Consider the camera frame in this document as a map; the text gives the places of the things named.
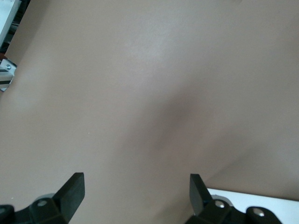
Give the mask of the metal bracket with screws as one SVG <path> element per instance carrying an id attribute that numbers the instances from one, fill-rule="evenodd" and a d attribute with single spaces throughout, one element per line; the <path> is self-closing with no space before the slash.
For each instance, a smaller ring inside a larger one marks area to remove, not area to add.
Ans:
<path id="1" fill-rule="evenodd" d="M 17 65 L 10 61 L 9 59 L 2 59 L 0 61 L 0 91 L 5 92 L 6 89 L 10 86 L 14 74 L 16 71 Z"/>

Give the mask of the white drawer cabinet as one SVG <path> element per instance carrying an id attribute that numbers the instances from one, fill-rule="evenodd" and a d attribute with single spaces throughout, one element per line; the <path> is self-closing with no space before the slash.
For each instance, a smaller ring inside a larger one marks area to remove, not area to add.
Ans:
<path id="1" fill-rule="evenodd" d="M 299 202 L 267 196 L 209 189 L 211 195 L 227 198 L 234 207 L 245 212 L 248 207 L 263 207 L 272 211 L 283 224 L 299 224 Z"/>

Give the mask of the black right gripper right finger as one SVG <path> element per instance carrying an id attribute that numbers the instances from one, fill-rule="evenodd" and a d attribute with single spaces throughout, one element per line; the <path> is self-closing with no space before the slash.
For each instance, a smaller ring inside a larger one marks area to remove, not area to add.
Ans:
<path id="1" fill-rule="evenodd" d="M 243 214 L 222 199 L 213 199 L 199 174 L 190 174 L 193 215 L 184 224 L 243 224 Z"/>

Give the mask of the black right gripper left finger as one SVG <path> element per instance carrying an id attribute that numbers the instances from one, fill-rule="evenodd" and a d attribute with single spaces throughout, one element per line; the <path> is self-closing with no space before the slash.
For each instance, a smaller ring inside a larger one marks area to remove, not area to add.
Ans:
<path id="1" fill-rule="evenodd" d="M 43 197 L 30 205 L 33 224 L 68 224 L 85 197 L 83 173 L 74 173 L 52 197 Z"/>

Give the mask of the white ledge board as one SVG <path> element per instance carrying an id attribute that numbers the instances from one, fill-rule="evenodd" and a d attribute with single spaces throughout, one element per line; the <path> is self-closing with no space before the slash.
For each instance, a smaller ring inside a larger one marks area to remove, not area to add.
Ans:
<path id="1" fill-rule="evenodd" d="M 21 0 L 0 0 L 0 47 L 21 5 Z"/>

